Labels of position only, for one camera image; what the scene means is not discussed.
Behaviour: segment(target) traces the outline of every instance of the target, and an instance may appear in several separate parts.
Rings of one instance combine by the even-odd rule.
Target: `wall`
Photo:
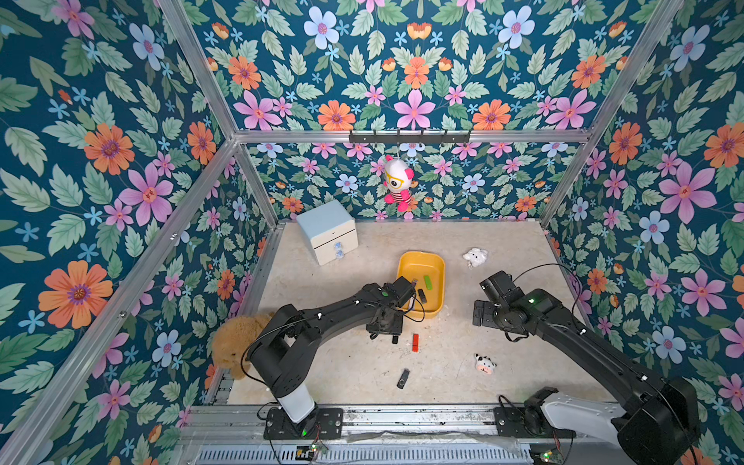
[[[677,16],[551,223],[596,331],[695,386],[701,464],[744,458],[741,10]]]
[[[0,262],[11,271],[0,278],[0,395],[8,406],[0,413],[3,443],[222,135],[150,0],[87,1],[80,8],[65,0],[6,2],[0,61],[6,65],[0,77]],[[207,142],[204,150],[194,149],[199,137]],[[234,169],[220,177],[205,212],[194,217],[39,461],[85,465],[111,457],[112,463],[152,465],[147,458],[159,456],[160,464],[167,462],[179,420],[209,382],[209,335],[240,299],[240,283],[248,282],[260,253],[265,225]],[[158,199],[148,211],[137,204],[138,191],[149,186],[156,186]],[[239,199],[247,204],[244,217],[234,212]],[[228,269],[237,294],[218,295]],[[177,284],[172,296],[168,282]],[[68,292],[88,300],[73,310]],[[176,354],[173,345],[177,356],[163,363],[167,357],[157,354],[167,335],[181,350]],[[119,414],[101,414],[117,385]]]

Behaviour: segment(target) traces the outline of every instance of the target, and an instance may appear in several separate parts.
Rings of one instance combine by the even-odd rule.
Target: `light blue flower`
[[[600,40],[602,40],[602,38],[607,35],[607,32],[605,31],[605,29],[607,29],[607,27],[606,26],[602,26],[602,28],[600,30],[595,31],[594,32],[594,40],[597,40],[598,42]]]
[[[394,42],[398,42],[398,46],[402,47],[403,44],[407,44],[408,40],[405,38],[405,32],[396,32]]]
[[[57,103],[54,101],[53,98],[49,99],[49,103],[51,104],[51,107],[48,108],[50,113],[56,113],[57,119],[62,119],[62,116],[69,116],[70,114],[65,111],[65,108],[67,108],[67,103]]]
[[[90,212],[84,213],[83,216],[86,219],[91,220],[91,226],[95,226],[97,222],[102,222],[103,220],[100,218],[100,216],[103,214],[101,210],[96,210],[95,207],[91,207]]]
[[[85,89],[78,89],[77,87],[72,88],[73,93],[75,93],[75,96],[72,98],[72,100],[75,100],[76,102],[80,103],[80,106],[85,106],[89,101],[91,101],[91,98],[86,96]]]
[[[137,346],[133,345],[131,349],[125,350],[124,355],[126,359],[124,360],[124,363],[132,363],[135,361],[135,356],[139,353],[139,350],[137,350]]]
[[[339,23],[336,25],[335,29],[339,32],[339,36],[343,36],[344,34],[349,33],[349,25],[345,25],[343,19],[339,20]]]
[[[42,327],[45,325],[42,318],[44,318],[44,312],[39,312],[37,315],[35,310],[28,310],[28,320],[23,320],[19,322],[18,325],[21,328],[28,326],[26,330],[29,334],[33,334],[37,326]]]
[[[162,151],[168,150],[168,147],[170,147],[170,142],[165,140],[165,136],[160,138],[158,144],[160,144],[160,150]]]
[[[38,228],[32,228],[31,223],[28,221],[24,223],[23,229],[16,228],[16,233],[23,234],[23,242],[27,243],[29,239],[39,239],[39,236],[36,235],[36,233],[39,232]]]
[[[204,31],[204,41],[209,42],[212,46],[217,45],[217,38],[214,36],[214,31]]]
[[[90,263],[90,261],[93,260],[93,257],[97,257],[99,255],[98,252],[95,251],[95,244],[91,244],[90,246],[80,244],[80,248],[83,251],[77,255],[78,260],[85,258],[86,262]]]
[[[618,39],[618,42],[625,45],[625,42],[628,42],[629,40],[633,40],[633,31],[628,31],[627,29],[623,31],[623,35],[620,36],[620,39]]]
[[[439,45],[439,42],[442,42],[444,39],[442,39],[442,33],[441,32],[432,32],[432,37],[429,40],[430,44],[434,44],[434,47]]]

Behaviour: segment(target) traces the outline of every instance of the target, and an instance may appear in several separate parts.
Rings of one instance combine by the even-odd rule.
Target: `green leaf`
[[[39,136],[22,127],[9,127],[5,131],[5,144],[21,164],[27,164],[38,176],[44,173],[47,156],[46,147],[39,142]]]

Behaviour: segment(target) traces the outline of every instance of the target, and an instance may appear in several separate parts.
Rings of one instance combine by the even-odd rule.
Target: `aluminum frame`
[[[633,84],[638,79],[641,69],[646,65],[646,62],[651,57],[661,37],[669,28],[670,23],[683,3],[684,0],[659,0],[656,4],[656,8],[649,18],[648,23],[646,23],[646,27],[641,31],[638,41],[630,51],[625,68],[623,68],[618,76],[618,80],[615,81],[615,84],[607,94],[607,98],[602,102],[602,106],[591,122],[589,140],[574,155],[573,160],[571,160],[571,163],[563,172],[563,177],[551,195],[551,202],[542,212],[542,215],[540,215],[540,223],[543,228],[548,227],[551,219],[553,219],[553,216],[563,203],[563,200],[568,196],[568,192],[574,186],[586,161],[594,149],[597,148],[604,132],[618,113],[625,96],[630,92]]]
[[[234,140],[231,139],[217,150],[212,161],[126,275],[101,314],[93,321],[62,367],[49,381],[47,386],[54,388],[42,392],[33,410],[0,450],[0,465],[25,465],[33,460],[36,451],[41,449],[53,428],[67,413],[72,400],[88,380],[96,362],[109,349],[111,340],[165,261],[174,244],[171,241],[183,232],[204,203],[207,192],[227,166],[236,148]]]

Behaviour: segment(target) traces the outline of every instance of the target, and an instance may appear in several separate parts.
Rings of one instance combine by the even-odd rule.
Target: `floor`
[[[359,247],[325,266],[318,266],[296,223],[284,229],[259,311],[284,304],[298,309],[319,307],[349,297],[366,283],[391,282],[398,260],[409,250],[439,254],[446,263],[445,307],[422,323],[405,320],[400,343],[390,336],[370,340],[363,326],[323,344],[306,383],[318,403],[496,403],[503,394],[523,402],[549,385],[588,400],[612,400],[582,368],[537,338],[510,343],[499,330],[472,325],[472,306],[486,300],[478,283],[505,270],[517,274],[540,263],[556,261],[537,222],[357,223]],[[468,269],[462,254],[472,247],[489,251],[488,261]],[[571,292],[557,266],[533,270],[518,281],[527,292],[541,287],[567,306]],[[411,352],[412,334],[420,351]],[[493,375],[475,369],[474,354],[489,356],[498,366]],[[404,389],[396,386],[405,368],[411,373]],[[250,374],[258,376],[254,368]],[[229,404],[263,404],[273,400],[259,383],[236,381]]]

